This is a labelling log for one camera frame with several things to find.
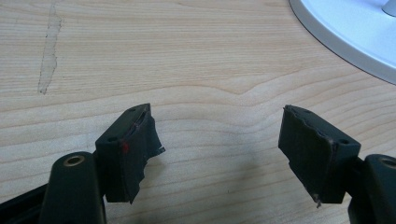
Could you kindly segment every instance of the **white plastic base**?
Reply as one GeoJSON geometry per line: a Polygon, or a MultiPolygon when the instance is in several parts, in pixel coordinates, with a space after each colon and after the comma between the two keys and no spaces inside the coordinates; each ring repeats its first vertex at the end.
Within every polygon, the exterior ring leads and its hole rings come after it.
{"type": "Polygon", "coordinates": [[[387,0],[290,0],[304,27],[363,71],[396,84],[396,18],[387,0]]]}

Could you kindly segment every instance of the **red mark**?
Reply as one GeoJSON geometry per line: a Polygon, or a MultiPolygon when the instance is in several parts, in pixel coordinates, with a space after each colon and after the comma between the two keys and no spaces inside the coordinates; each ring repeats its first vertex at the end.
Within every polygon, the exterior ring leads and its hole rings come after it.
{"type": "Polygon", "coordinates": [[[123,143],[121,144],[121,149],[122,149],[122,153],[123,153],[123,154],[127,154],[128,151],[129,151],[129,146],[128,146],[128,144],[127,144],[126,142],[123,142],[123,143]]]}

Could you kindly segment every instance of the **wooden desk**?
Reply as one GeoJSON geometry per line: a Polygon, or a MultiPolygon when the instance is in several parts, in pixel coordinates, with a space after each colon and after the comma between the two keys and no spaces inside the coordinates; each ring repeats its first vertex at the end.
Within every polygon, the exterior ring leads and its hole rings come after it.
{"type": "Polygon", "coordinates": [[[0,4],[0,202],[150,102],[167,151],[108,223],[348,223],[349,197],[317,209],[277,148],[282,107],[395,157],[395,86],[323,47],[287,0],[111,2],[0,4]]]}

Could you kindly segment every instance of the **clamp jaw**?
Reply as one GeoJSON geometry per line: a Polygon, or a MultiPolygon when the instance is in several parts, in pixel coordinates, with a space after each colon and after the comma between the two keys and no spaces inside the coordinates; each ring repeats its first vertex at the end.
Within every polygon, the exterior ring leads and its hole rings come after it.
{"type": "Polygon", "coordinates": [[[286,105],[278,147],[318,207],[347,192],[351,223],[396,223],[396,160],[358,157],[361,144],[313,112],[286,105]]]}
{"type": "Polygon", "coordinates": [[[106,223],[109,203],[134,201],[149,158],[165,151],[150,105],[126,110],[96,141],[53,165],[48,185],[0,204],[1,223],[106,223]]]}

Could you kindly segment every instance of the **monitor stand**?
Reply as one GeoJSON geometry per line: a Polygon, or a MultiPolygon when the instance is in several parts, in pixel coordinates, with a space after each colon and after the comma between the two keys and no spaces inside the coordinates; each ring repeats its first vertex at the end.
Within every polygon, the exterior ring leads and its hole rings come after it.
{"type": "Polygon", "coordinates": [[[396,84],[396,0],[290,0],[290,5],[335,54],[396,84]]]}

